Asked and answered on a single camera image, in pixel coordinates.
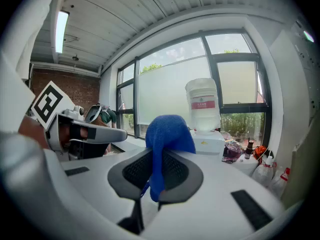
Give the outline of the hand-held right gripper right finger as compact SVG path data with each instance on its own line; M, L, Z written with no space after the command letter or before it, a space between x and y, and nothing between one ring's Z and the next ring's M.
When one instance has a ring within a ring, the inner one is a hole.
M246 238L255 232L232 193L245 190L271 217L284 211L268 189L215 156L177 151L203 172L203 183L186 202L164 205L142 238Z

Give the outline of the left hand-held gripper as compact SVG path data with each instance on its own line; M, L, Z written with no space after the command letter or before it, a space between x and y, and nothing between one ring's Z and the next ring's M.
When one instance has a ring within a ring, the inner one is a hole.
M39 94L31 111L44 128L46 141L59 159L98 158L104 155L109 144L125 141L128 137L125 130L82 121L84 108L75 105L53 81ZM73 120L69 129L69 146L62 145L59 137L60 124L64 120Z

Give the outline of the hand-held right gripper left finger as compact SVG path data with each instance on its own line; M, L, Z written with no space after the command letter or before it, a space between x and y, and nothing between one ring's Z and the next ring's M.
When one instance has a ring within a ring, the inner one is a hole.
M59 203L80 235L140 235L144 231L141 190L125 178L126 167L149 148L98 158L60 162L45 151L47 170Z

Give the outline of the white water dispenser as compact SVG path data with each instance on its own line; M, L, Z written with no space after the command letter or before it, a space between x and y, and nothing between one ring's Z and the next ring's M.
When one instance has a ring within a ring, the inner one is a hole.
M200 134L197 131L191 134L196 154L209 156L223 156L225 139L219 131L210 131Z

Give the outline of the blue cloth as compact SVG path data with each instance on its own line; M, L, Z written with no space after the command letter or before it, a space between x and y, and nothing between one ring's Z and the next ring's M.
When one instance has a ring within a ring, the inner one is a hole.
M145 145L152 149L152 173L149 178L150 197L159 200L165 190L162 173L163 149L196 153L196 147L186 121L179 115L157 116L148 126Z

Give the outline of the person's left forearm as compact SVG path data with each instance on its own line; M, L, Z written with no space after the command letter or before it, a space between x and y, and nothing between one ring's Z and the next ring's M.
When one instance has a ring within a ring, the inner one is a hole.
M30 116L25 115L18 129L18 133L38 142L43 149L51 149L43 126Z

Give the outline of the clear plastic jug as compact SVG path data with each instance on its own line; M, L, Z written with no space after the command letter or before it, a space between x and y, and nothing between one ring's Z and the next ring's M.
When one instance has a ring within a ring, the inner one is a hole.
M278 169L271 180L268 189L277 198L281 198L289 180L291 169L286 167L284 170Z

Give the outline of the plastic-wrapped water jug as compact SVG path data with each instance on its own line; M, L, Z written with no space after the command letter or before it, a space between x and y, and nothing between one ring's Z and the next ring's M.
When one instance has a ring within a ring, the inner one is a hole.
M212 78L197 78L185 85L192 129L207 134L221 127L218 91Z

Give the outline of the person's left hand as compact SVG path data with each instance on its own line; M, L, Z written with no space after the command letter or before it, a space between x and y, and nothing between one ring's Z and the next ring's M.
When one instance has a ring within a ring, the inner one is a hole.
M68 124L59 125L59 141L62 147L70 141L70 126Z

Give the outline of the colourful plastic bag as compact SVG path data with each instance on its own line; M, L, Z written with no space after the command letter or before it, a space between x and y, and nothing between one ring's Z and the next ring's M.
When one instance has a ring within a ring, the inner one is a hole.
M232 164L236 162L243 153L243 147L239 142L233 139L226 140L224 142L222 161Z

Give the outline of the black tumbler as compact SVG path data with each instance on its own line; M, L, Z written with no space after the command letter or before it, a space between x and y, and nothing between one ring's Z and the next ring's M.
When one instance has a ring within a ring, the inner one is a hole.
M254 144L254 141L253 140L250 140L250 139L248 139L248 144L247 144L247 148L246 148L246 150L245 150L245 156L244 156L244 158L245 159L250 159L250 157L251 157L251 154L253 153L253 144Z

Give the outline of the empty jug with white cap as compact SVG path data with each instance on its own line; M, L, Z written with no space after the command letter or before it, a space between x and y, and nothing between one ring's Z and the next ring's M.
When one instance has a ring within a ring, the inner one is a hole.
M269 155L265 163L260 164L253 172L251 178L267 188L274 176L274 158Z

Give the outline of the orange and black bag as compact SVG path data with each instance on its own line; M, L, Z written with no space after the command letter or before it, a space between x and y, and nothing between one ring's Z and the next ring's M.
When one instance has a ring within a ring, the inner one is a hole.
M260 145L256 147L252 152L253 157L257 160L259 165L262 163L262 156L266 152L266 150L267 148L265 146Z

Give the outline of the black framed window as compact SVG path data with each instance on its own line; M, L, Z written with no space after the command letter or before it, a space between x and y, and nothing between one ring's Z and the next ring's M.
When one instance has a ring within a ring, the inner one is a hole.
M221 129L241 144L267 146L271 139L272 99L262 58L243 28L199 31L139 52L117 71L119 126L143 139L149 125L138 124L139 76L195 57L206 56L215 81Z

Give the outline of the frosted white window blind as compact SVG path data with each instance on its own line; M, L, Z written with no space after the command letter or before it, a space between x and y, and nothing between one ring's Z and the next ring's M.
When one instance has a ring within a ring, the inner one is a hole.
M205 55L175 62L143 73L138 80L138 124L149 125L161 115L179 115L190 124L186 84L210 78Z

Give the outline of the beige board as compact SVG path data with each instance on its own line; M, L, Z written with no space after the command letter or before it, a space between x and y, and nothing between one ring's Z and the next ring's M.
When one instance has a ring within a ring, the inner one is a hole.
M313 121L308 133L292 151L290 175L281 197L285 208L303 201L320 168L320 124Z

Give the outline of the ceiling tube lamp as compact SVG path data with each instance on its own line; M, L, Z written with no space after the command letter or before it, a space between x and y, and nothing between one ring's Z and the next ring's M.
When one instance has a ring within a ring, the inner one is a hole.
M55 52L58 54L63 53L63 44L69 13L66 11L59 11L55 27Z

